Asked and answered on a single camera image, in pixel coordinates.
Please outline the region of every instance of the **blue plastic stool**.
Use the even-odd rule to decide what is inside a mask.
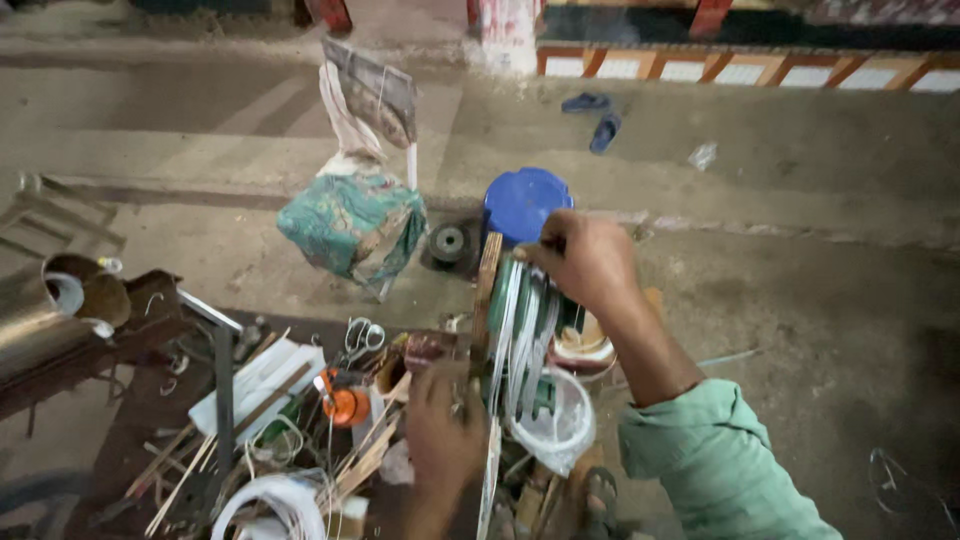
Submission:
[[[487,231],[503,234],[513,247],[536,242],[546,218],[555,209],[572,209],[573,197],[563,180],[550,171],[523,167],[496,177],[483,201],[484,239]]]

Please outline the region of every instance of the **sandal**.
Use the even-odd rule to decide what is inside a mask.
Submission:
[[[594,485],[594,479],[601,480],[598,485]],[[584,478],[584,484],[587,486],[587,495],[592,495],[603,503],[603,510],[594,510],[587,504],[588,519],[592,522],[599,522],[607,526],[611,531],[616,529],[616,480],[605,467],[593,467],[587,471]]]
[[[571,97],[560,105],[563,112],[585,112],[588,110],[605,110],[610,107],[610,96],[607,94],[592,94],[584,92],[577,97]]]
[[[593,140],[590,142],[590,151],[594,154],[603,154],[610,148],[610,143],[620,131],[620,117],[613,112],[608,112],[600,118],[596,132],[593,133]]]

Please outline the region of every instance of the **green shirt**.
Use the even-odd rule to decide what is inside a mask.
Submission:
[[[840,539],[774,459],[767,428],[729,380],[623,411],[618,427],[631,478],[660,479],[689,540]]]

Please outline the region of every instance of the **orange object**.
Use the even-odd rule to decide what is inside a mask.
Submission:
[[[330,378],[336,380],[336,369],[324,369],[318,379],[326,388],[324,396],[324,414],[330,417],[335,428],[352,428],[366,420],[370,414],[370,398],[360,390],[352,388],[333,388]]]

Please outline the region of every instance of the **metal bucket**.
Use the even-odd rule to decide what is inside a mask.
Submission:
[[[54,255],[0,279],[0,380],[95,336],[97,320],[118,327],[130,312],[123,283],[79,255]]]

